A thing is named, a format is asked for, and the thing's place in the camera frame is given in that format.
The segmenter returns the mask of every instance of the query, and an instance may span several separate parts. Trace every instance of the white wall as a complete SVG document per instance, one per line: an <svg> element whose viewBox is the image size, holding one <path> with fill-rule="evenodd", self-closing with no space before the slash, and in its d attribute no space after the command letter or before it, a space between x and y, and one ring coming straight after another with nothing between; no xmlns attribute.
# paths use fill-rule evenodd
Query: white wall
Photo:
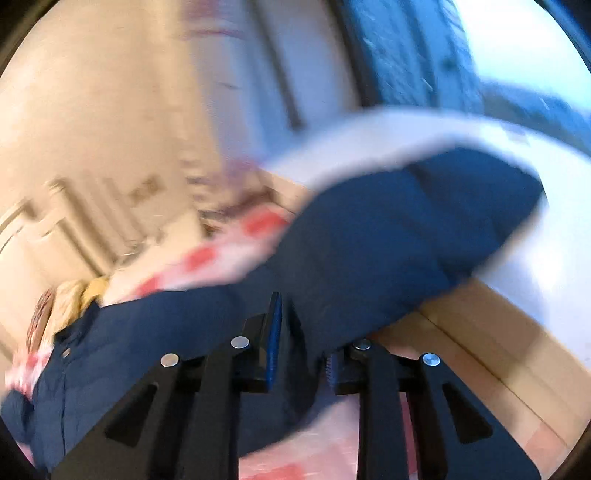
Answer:
<svg viewBox="0 0 591 480"><path fill-rule="evenodd" d="M162 178L134 209L148 231L189 207L144 7L61 0L24 40L0 77L0 212L23 196L47 208L44 182L68 177L116 244L95 201L103 177L125 194Z"/></svg>

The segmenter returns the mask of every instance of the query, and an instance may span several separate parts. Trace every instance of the yellow cloth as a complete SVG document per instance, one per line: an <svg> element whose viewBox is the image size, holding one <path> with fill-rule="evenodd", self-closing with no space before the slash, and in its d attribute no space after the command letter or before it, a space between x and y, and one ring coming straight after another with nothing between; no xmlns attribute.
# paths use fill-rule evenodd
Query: yellow cloth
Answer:
<svg viewBox="0 0 591 480"><path fill-rule="evenodd" d="M96 301L99 301L105 294L108 287L108 277L99 277L92 280L82 294L82 300L80 302L80 315L84 314L92 300L96 299Z"/></svg>
<svg viewBox="0 0 591 480"><path fill-rule="evenodd" d="M53 336L77 320L93 299L102 297L108 286L109 280L99 277L88 285L82 280L72 280L57 287L40 348L53 346Z"/></svg>

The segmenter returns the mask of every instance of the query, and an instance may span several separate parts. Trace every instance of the blue gripper pad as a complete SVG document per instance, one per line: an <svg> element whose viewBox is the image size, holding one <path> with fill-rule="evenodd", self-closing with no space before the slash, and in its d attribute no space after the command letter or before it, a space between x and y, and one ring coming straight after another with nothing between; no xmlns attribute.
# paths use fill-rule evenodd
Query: blue gripper pad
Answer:
<svg viewBox="0 0 591 480"><path fill-rule="evenodd" d="M277 356L279 354L279 339L281 337L281 322L283 318L281 295L276 297L272 311L271 329L267 344L267 388L271 388L277 370Z"/></svg>

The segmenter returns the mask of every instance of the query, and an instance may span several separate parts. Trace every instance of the jacket sleeve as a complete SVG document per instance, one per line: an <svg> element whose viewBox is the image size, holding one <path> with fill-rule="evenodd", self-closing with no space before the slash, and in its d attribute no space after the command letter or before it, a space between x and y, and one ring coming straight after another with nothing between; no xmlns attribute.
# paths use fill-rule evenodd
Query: jacket sleeve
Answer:
<svg viewBox="0 0 591 480"><path fill-rule="evenodd" d="M31 443L34 409L27 397L16 390L8 392L2 402L1 415L15 441L25 444Z"/></svg>

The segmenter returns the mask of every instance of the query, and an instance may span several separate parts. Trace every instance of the navy blue jacket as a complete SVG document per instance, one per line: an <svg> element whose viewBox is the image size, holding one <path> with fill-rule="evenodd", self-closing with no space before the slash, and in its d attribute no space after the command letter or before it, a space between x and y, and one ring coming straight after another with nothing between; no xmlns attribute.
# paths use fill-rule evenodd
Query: navy blue jacket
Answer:
<svg viewBox="0 0 591 480"><path fill-rule="evenodd" d="M92 304L56 335L32 402L10 392L2 418L51 471L162 355L206 354L264 312L274 290L297 315L301 351L317 378L324 352L468 278L541 192L529 174L466 149L345 181L317 196L276 253L239 283ZM241 452L278 440L302 418L313 382L287 383L293 379L281 388L290 392L269 396L264 408L245 403Z"/></svg>

